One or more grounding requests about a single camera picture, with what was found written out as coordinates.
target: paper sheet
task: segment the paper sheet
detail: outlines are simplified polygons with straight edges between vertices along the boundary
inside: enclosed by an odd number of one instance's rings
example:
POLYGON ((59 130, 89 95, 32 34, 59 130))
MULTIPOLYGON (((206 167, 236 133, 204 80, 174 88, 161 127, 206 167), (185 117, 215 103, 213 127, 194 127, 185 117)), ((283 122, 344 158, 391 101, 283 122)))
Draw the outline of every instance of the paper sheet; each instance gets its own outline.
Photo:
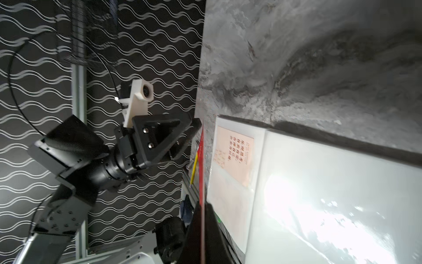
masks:
POLYGON ((253 148, 253 138, 218 126, 213 161, 241 185, 248 187, 253 162, 253 148))

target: black cable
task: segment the black cable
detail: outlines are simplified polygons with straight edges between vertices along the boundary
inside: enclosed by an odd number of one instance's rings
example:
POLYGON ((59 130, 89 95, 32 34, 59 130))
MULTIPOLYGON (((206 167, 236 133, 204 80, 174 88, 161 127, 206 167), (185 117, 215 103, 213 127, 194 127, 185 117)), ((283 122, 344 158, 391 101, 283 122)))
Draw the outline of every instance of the black cable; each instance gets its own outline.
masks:
MULTIPOLYGON (((30 43, 32 40, 34 40, 34 39, 36 39, 37 37, 39 37, 40 35, 43 35, 43 34, 45 34, 45 33, 54 33, 54 34, 56 34, 57 36, 59 36, 59 35, 61 35, 61 36, 63 36, 62 34, 59 34, 58 32, 55 32, 55 31, 50 31, 50 30, 45 30, 45 31, 41 31, 40 33, 38 33, 38 34, 35 34, 35 35, 33 35, 32 37, 30 37, 29 39, 27 39, 27 40, 25 40, 25 42, 22 44, 22 45, 20 45, 17 49, 16 49, 16 51, 12 54, 12 58, 10 58, 10 60, 9 60, 9 65, 8 65, 8 67, 7 67, 7 84, 8 84, 8 86, 9 86, 9 90, 10 90, 10 95, 12 96, 12 99, 13 99, 13 102, 15 103, 15 106, 16 106, 16 108, 19 110, 19 112, 21 113, 21 115, 22 115, 22 117, 26 120, 26 122, 35 130, 35 131, 37 131, 40 135, 42 135, 42 136, 44 136, 45 134, 43 133, 43 132, 41 132, 40 130, 38 130, 32 123, 31 123, 31 121, 26 117, 26 115, 23 113, 23 111, 22 111, 22 109, 20 108, 20 106, 19 106, 19 104, 18 104, 18 102, 17 102, 17 100, 16 100, 16 97, 15 97, 15 93, 13 92, 13 88, 12 88, 12 82, 11 82, 11 71, 12 71, 12 65, 13 65, 13 60, 16 58, 16 56, 19 54, 19 52, 28 44, 28 43, 30 43)), ((109 68, 107 67, 107 65, 104 63, 104 61, 100 58, 100 56, 91 48, 91 47, 89 47, 88 46, 88 44, 85 42, 85 41, 83 41, 83 40, 81 40, 81 39, 79 39, 79 38, 77 38, 77 37, 74 37, 74 36, 68 36, 69 38, 72 38, 72 39, 74 39, 74 40, 77 40, 77 41, 80 41, 81 43, 83 43, 87 48, 89 48, 90 50, 91 50, 91 52, 95 55, 95 56, 97 56, 97 58, 99 59, 99 61, 102 63, 102 65, 105 67, 105 69, 107 70, 107 72, 108 72, 108 75, 110 76, 110 78, 111 78, 111 82, 113 83, 113 86, 114 86, 114 91, 116 92, 116 95, 117 95, 117 97, 119 97, 119 93, 118 93, 118 91, 117 91, 117 86, 116 86, 116 83, 114 82, 114 79, 113 79, 113 76, 111 75, 111 72, 110 72, 110 70, 109 70, 109 68)))
POLYGON ((28 231, 28 237, 31 235, 31 230, 32 230, 32 223, 35 220, 35 215, 37 214, 38 208, 40 208, 40 206, 49 198, 51 197, 53 194, 49 194, 46 198, 44 198, 41 203, 38 204, 37 208, 35 209, 34 213, 32 214, 32 219, 31 219, 31 223, 29 225, 29 231, 28 231))

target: red strip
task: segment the red strip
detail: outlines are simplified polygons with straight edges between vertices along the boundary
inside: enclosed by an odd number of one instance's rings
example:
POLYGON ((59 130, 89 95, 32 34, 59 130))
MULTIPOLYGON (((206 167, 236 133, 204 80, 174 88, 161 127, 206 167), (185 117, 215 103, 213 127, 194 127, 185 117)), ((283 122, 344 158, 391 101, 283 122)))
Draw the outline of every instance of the red strip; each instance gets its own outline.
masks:
POLYGON ((202 127, 201 139, 198 148, 198 166, 199 166, 199 204, 204 205, 205 184, 204 184, 204 128, 202 127))

